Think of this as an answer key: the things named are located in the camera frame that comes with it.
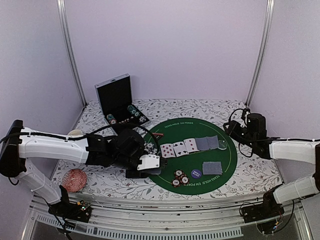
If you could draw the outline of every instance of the red object on mat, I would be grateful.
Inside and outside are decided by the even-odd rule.
[[[78,168],[67,171],[62,178],[62,186],[71,193],[83,189],[86,183],[86,173]]]

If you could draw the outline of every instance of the table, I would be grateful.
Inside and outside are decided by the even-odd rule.
[[[199,100],[199,99],[144,99],[133,102],[149,119],[145,127],[151,129],[155,125],[174,118],[198,118],[214,123],[222,128],[228,121],[231,112],[245,105],[237,100]],[[239,119],[239,112],[234,114]],[[107,125],[97,101],[91,101],[85,108],[76,129],[84,133],[92,132]],[[112,135],[110,129],[103,130],[103,136]],[[249,154],[248,147],[241,148]],[[282,183],[281,176],[273,160],[261,159],[256,155],[251,158],[243,156],[237,148],[237,166],[233,176],[220,188],[199,195],[173,193],[161,188],[146,179],[127,179],[123,169],[110,166],[90,166],[66,160],[59,160],[52,180],[60,184],[64,174],[70,169],[79,168],[87,175],[87,185],[82,194],[108,198],[133,200],[199,200],[244,196],[263,193]]]

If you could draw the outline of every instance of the poker mat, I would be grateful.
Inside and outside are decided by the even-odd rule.
[[[160,187],[177,194],[199,195],[212,192],[225,184],[234,174],[237,167],[237,150],[231,138],[218,126],[205,120],[197,118],[175,118],[154,126],[152,133],[164,134],[158,140],[159,145],[173,144],[189,138],[203,138],[218,136],[219,140],[227,142],[225,150],[212,149],[197,151],[188,155],[166,158],[167,166],[160,175],[152,175],[150,179]],[[154,143],[149,134],[144,137],[146,143]],[[202,172],[203,162],[221,162],[222,175],[202,175],[200,178],[193,178],[192,170]],[[175,171],[182,170],[190,179],[189,184],[173,187],[172,180],[175,178]]]

